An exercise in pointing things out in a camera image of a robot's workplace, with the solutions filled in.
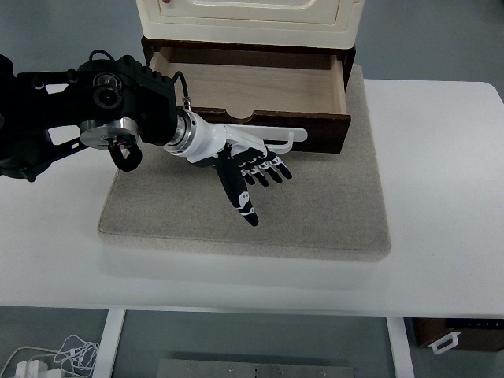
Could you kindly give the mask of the white robotic hand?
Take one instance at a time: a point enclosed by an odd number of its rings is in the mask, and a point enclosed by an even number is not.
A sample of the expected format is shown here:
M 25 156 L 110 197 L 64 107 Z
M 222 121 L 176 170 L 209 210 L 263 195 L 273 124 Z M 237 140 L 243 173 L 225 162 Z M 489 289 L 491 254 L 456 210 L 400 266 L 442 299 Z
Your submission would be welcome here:
M 276 183 L 283 182 L 280 174 L 284 178 L 292 177 L 275 152 L 269 151 L 266 157 L 263 139 L 237 126 L 209 123 L 190 110 L 178 111 L 175 135 L 163 148 L 170 154 L 186 158 L 190 163 L 217 158 L 214 167 L 225 194 L 232 206 L 253 227 L 258 226 L 259 219 L 245 181 L 255 185 L 256 180 L 262 186 L 268 186 L 264 172 Z M 254 159 L 238 166 L 233 157 L 249 149 L 254 150 L 251 157 Z

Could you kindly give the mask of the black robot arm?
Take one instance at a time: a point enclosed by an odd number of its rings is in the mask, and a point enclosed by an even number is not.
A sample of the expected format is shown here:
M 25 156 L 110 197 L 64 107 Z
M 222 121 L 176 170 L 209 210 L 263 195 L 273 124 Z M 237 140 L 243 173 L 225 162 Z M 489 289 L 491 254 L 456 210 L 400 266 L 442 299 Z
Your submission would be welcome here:
M 216 169 L 230 203 L 258 224 L 248 188 L 281 183 L 291 172 L 263 139 L 230 124 L 209 123 L 185 98 L 181 72 L 163 76 L 125 55 L 91 52 L 63 72 L 15 73 L 1 59 L 1 173 L 34 181 L 50 165 L 85 148 L 107 150 L 124 172 L 136 169 L 140 143 L 163 147 L 191 164 Z

